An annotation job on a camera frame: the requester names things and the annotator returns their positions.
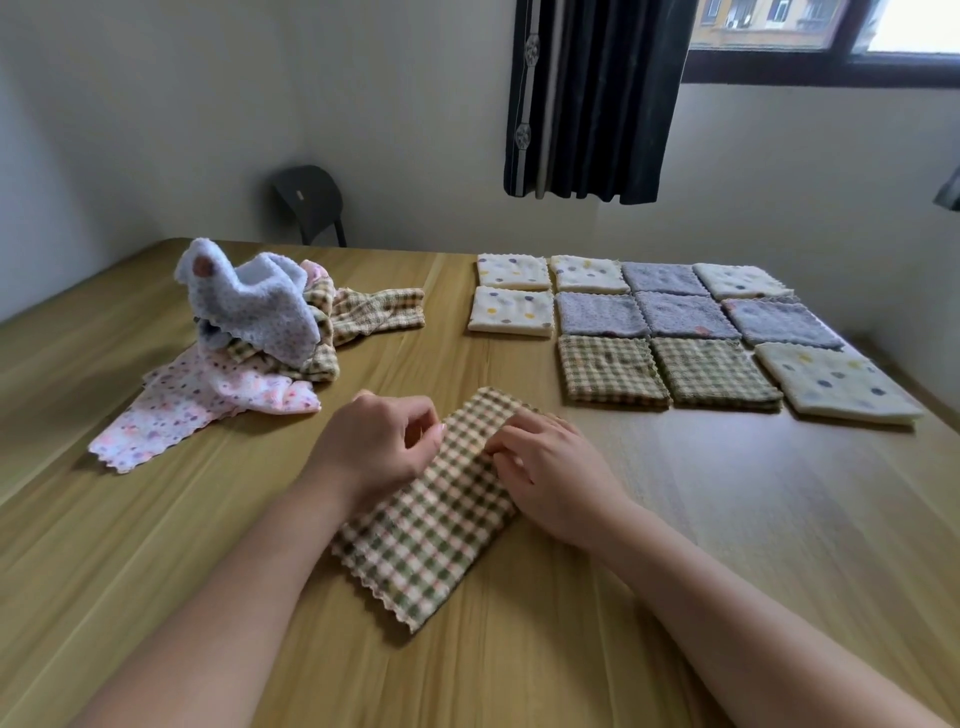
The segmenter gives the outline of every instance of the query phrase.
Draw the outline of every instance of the wood grain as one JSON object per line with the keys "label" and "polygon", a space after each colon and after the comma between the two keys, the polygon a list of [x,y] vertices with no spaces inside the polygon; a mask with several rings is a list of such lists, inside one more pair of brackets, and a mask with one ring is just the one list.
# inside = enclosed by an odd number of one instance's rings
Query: wood grain
{"label": "wood grain", "polygon": [[[422,286],[427,326],[340,352],[313,417],[247,413],[127,475],[85,447],[193,339],[154,246],[0,327],[0,728],[58,726],[202,582],[366,387],[443,414],[478,387],[565,412],[632,493],[767,594],[960,718],[960,436],[705,410],[564,408],[550,341],[466,332],[465,255],[309,254],[361,291]],[[234,262],[267,248],[224,244]],[[304,589],[258,726],[729,724],[669,636],[518,520],[413,639],[332,560]]]}

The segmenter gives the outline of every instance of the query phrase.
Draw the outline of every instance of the folded square cloth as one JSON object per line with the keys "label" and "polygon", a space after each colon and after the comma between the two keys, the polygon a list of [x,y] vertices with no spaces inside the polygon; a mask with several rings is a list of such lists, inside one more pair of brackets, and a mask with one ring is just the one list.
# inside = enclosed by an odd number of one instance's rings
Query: folded square cloth
{"label": "folded square cloth", "polygon": [[710,293],[693,272],[692,265],[675,263],[624,263],[623,278],[630,289],[675,293],[680,296],[709,296]]}
{"label": "folded square cloth", "polygon": [[477,256],[477,273],[480,285],[490,288],[549,291],[551,287],[546,260],[532,255],[482,253]]}
{"label": "folded square cloth", "polygon": [[693,271],[717,301],[793,295],[792,289],[753,265],[695,263]]}
{"label": "folded square cloth", "polygon": [[467,328],[524,336],[553,335],[553,294],[477,286]]}
{"label": "folded square cloth", "polygon": [[572,400],[669,406],[645,339],[564,335],[558,347]]}
{"label": "folded square cloth", "polygon": [[740,332],[710,296],[675,296],[640,291],[636,294],[643,317],[654,336],[695,339],[739,339]]}
{"label": "folded square cloth", "polygon": [[579,293],[628,293],[630,286],[620,273],[620,264],[604,258],[554,255],[550,268],[558,291]]}
{"label": "folded square cloth", "polygon": [[370,513],[346,523],[330,550],[416,632],[443,605],[515,513],[487,440],[523,403],[485,387],[446,418],[426,472]]}
{"label": "folded square cloth", "polygon": [[738,341],[658,338],[653,348],[677,404],[780,410],[783,395]]}
{"label": "folded square cloth", "polygon": [[843,341],[830,333],[802,303],[727,299],[723,307],[752,346],[779,341],[824,349],[843,348]]}
{"label": "folded square cloth", "polygon": [[756,358],[801,414],[887,425],[912,425],[924,415],[876,364],[859,354],[760,344]]}
{"label": "folded square cloth", "polygon": [[283,255],[261,253],[234,269],[216,243],[197,238],[177,263],[194,314],[290,366],[317,346],[320,332],[303,299],[307,272]]}
{"label": "folded square cloth", "polygon": [[598,293],[559,293],[560,331],[581,336],[647,336],[650,329],[643,320],[633,296],[605,296]]}

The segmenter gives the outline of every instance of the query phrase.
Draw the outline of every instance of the dark curtain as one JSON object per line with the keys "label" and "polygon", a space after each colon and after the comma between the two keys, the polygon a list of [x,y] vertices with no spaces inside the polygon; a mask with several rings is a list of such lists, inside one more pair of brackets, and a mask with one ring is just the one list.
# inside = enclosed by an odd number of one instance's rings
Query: dark curtain
{"label": "dark curtain", "polygon": [[503,186],[652,203],[697,0],[517,0]]}

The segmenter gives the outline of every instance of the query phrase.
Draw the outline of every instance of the black chair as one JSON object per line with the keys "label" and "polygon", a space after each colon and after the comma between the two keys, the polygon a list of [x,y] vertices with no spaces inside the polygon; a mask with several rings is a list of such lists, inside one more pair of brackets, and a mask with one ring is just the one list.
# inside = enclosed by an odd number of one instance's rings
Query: black chair
{"label": "black chair", "polygon": [[344,226],[340,215],[344,211],[344,198],[337,183],[324,170],[307,164],[277,172],[270,179],[274,189],[294,211],[300,225],[303,245],[310,245],[314,238],[330,227],[337,229],[337,242],[347,246]]}

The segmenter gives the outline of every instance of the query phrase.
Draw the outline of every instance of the hand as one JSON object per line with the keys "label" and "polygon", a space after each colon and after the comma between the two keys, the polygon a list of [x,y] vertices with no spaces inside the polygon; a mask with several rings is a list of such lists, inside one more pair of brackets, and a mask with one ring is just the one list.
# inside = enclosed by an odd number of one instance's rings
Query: hand
{"label": "hand", "polygon": [[361,390],[333,413],[295,487],[333,490],[344,520],[419,477],[440,451],[445,425],[428,397]]}
{"label": "hand", "polygon": [[554,415],[521,409],[486,451],[520,511],[568,544],[592,550],[607,515],[630,503],[603,455]]}

